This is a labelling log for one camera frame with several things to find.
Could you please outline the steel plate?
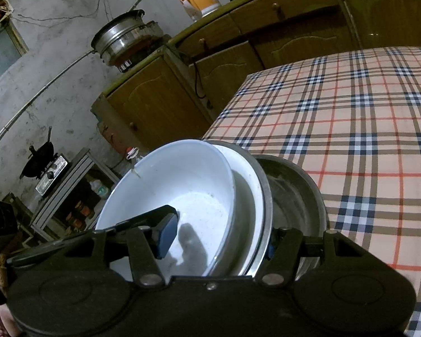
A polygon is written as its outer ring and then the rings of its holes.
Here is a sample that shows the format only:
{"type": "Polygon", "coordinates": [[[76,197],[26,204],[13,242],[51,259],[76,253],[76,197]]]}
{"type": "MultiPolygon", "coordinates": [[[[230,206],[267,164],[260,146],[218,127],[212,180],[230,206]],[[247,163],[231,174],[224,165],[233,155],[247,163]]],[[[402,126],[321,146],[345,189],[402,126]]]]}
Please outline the steel plate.
{"type": "MultiPolygon", "coordinates": [[[[321,237],[328,216],[319,188],[301,167],[271,155],[254,156],[255,172],[249,197],[249,268],[246,275],[259,283],[261,272],[281,242],[281,228],[295,228],[304,236],[321,237]]],[[[317,258],[302,258],[296,279],[319,265],[317,258]]]]}

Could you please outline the small white deep bowl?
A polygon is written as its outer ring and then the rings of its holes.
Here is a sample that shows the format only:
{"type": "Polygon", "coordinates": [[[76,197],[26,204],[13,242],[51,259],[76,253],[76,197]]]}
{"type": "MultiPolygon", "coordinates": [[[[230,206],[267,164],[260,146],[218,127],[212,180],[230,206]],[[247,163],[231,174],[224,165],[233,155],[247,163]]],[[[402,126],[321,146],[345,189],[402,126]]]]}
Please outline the small white deep bowl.
{"type": "Polygon", "coordinates": [[[199,140],[172,142],[148,154],[118,182],[96,229],[130,221],[150,227],[164,277],[228,272],[235,247],[236,188],[221,151],[199,140]]]}

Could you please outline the metal shelf stand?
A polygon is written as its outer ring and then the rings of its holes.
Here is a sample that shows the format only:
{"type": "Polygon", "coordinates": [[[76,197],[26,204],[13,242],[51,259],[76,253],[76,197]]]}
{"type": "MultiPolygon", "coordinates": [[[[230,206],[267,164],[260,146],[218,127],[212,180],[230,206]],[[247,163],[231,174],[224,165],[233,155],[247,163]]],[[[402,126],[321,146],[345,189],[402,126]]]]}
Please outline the metal shelf stand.
{"type": "Polygon", "coordinates": [[[47,241],[93,229],[107,196],[120,179],[88,148],[82,149],[43,196],[30,227],[47,241]]]}

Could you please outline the gas stove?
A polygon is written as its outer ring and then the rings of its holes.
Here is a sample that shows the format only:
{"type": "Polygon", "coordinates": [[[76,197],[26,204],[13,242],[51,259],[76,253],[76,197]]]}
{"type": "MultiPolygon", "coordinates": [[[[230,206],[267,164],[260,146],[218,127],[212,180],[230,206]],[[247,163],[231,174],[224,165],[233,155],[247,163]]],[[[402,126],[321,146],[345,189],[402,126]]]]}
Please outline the gas stove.
{"type": "Polygon", "coordinates": [[[69,165],[68,160],[62,154],[56,154],[54,160],[48,164],[47,169],[42,174],[41,179],[35,187],[36,192],[40,196],[44,196],[55,180],[67,169],[69,165]]]}

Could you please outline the black wok on stove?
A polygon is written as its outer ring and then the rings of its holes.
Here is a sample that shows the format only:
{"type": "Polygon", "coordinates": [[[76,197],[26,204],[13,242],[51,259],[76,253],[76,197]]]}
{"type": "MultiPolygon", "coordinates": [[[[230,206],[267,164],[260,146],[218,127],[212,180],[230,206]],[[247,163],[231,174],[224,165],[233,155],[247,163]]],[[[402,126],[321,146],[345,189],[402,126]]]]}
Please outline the black wok on stove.
{"type": "Polygon", "coordinates": [[[33,145],[29,147],[31,154],[19,175],[19,179],[23,177],[41,179],[48,165],[54,160],[54,145],[51,142],[51,130],[52,127],[49,126],[47,141],[39,149],[35,149],[33,145]]]}

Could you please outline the plaid checkered tablecloth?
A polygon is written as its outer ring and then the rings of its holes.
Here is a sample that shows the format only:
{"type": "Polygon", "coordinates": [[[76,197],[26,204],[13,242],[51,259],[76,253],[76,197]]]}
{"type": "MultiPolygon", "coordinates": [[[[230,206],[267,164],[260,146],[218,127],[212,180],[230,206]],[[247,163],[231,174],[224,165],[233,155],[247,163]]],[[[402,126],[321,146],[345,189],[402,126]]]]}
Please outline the plaid checkered tablecloth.
{"type": "Polygon", "coordinates": [[[421,336],[421,47],[307,59],[248,75],[204,135],[297,164],[332,229],[398,270],[421,336]]]}

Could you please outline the brown wooden cabinet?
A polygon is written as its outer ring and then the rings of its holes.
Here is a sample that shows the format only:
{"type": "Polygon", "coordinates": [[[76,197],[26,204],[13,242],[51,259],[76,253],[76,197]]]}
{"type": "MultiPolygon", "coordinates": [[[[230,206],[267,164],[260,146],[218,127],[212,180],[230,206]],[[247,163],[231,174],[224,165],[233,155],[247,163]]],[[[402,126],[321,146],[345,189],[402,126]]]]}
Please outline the brown wooden cabinet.
{"type": "Polygon", "coordinates": [[[200,138],[248,75],[385,46],[421,46],[421,0],[234,0],[173,37],[93,103],[120,154],[200,138]]]}

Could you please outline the steel steamer pot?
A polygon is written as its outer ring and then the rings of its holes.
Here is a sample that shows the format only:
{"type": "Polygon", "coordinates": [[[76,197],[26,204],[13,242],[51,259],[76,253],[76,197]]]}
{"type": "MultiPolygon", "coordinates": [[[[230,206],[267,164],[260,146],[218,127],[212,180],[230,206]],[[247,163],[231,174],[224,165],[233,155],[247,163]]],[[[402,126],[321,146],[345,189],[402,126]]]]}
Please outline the steel steamer pot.
{"type": "Polygon", "coordinates": [[[163,31],[156,21],[143,22],[142,9],[130,10],[103,26],[93,37],[91,47],[107,66],[120,72],[143,60],[163,42],[163,31]]]}

